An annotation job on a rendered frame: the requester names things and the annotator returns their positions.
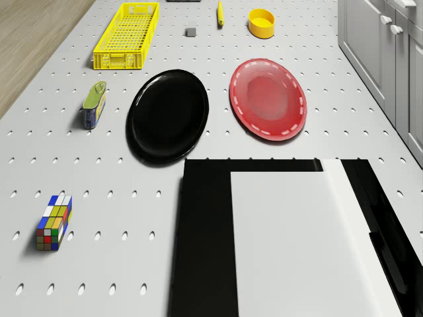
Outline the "yellow bowl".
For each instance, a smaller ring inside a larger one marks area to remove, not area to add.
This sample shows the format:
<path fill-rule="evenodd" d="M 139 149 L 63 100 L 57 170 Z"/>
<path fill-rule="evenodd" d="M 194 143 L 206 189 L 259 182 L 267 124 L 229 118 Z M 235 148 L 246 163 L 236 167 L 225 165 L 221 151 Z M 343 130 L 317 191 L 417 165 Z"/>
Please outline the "yellow bowl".
<path fill-rule="evenodd" d="M 258 38 L 271 38 L 274 35 L 274 24 L 274 15 L 266 9 L 253 9 L 249 13 L 249 30 Z"/>

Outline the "black plate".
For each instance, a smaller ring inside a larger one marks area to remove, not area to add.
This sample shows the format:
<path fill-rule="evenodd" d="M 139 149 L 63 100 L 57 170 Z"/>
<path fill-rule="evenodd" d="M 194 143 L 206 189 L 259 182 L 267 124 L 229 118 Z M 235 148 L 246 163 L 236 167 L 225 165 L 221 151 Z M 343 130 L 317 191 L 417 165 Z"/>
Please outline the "black plate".
<path fill-rule="evenodd" d="M 163 71 L 145 82 L 132 102 L 128 145 L 149 164 L 178 160 L 197 144 L 208 114 L 208 94 L 199 78 L 181 69 Z"/>

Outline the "black stove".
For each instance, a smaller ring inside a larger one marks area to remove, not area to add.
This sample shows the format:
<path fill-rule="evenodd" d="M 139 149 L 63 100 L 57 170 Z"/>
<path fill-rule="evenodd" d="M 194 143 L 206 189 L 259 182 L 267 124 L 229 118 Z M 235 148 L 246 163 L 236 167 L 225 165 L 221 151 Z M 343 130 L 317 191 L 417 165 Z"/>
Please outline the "black stove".
<path fill-rule="evenodd" d="M 168 312 L 423 317 L 423 265 L 367 160 L 188 160 Z"/>

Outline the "red plate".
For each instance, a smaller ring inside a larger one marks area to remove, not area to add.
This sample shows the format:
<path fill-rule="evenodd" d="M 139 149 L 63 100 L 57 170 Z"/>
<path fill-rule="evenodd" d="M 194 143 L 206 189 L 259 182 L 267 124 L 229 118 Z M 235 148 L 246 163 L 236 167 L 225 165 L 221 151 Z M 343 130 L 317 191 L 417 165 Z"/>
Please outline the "red plate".
<path fill-rule="evenodd" d="M 297 79 L 269 59 L 245 61 L 229 84 L 232 109 L 253 134 L 269 141 L 295 137 L 304 127 L 307 101 Z"/>

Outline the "flat-sided can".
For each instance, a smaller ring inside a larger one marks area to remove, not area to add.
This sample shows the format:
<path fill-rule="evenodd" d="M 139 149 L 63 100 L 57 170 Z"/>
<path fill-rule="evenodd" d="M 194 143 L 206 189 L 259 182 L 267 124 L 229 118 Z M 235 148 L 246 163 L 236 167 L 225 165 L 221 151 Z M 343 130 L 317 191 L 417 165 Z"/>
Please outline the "flat-sided can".
<path fill-rule="evenodd" d="M 83 125 L 85 129 L 96 127 L 106 104 L 105 91 L 105 81 L 98 81 L 91 87 L 83 103 Z"/>

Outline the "yellow basket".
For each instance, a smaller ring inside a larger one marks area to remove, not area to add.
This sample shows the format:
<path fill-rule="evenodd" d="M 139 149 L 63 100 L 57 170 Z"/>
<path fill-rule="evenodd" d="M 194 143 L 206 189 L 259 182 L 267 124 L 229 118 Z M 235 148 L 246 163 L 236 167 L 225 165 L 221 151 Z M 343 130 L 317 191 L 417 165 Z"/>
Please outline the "yellow basket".
<path fill-rule="evenodd" d="M 141 69 L 158 19 L 158 3 L 121 4 L 93 50 L 93 67 Z"/>

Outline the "puzzle cube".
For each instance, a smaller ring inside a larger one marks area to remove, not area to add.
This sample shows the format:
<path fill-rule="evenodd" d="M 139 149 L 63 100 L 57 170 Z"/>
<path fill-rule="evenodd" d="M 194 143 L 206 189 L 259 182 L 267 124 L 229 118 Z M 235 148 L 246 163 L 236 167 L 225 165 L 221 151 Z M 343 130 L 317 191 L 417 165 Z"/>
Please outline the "puzzle cube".
<path fill-rule="evenodd" d="M 36 228 L 36 249 L 59 250 L 72 216 L 72 195 L 53 195 Z"/>

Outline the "white cabinet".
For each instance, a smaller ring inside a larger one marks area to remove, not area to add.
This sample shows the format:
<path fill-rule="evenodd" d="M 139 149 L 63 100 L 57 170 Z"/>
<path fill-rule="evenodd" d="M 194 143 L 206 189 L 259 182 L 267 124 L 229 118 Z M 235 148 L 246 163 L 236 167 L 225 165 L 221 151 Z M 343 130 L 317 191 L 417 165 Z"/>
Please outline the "white cabinet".
<path fill-rule="evenodd" d="M 338 45 L 423 168 L 423 0 L 338 0 Z"/>

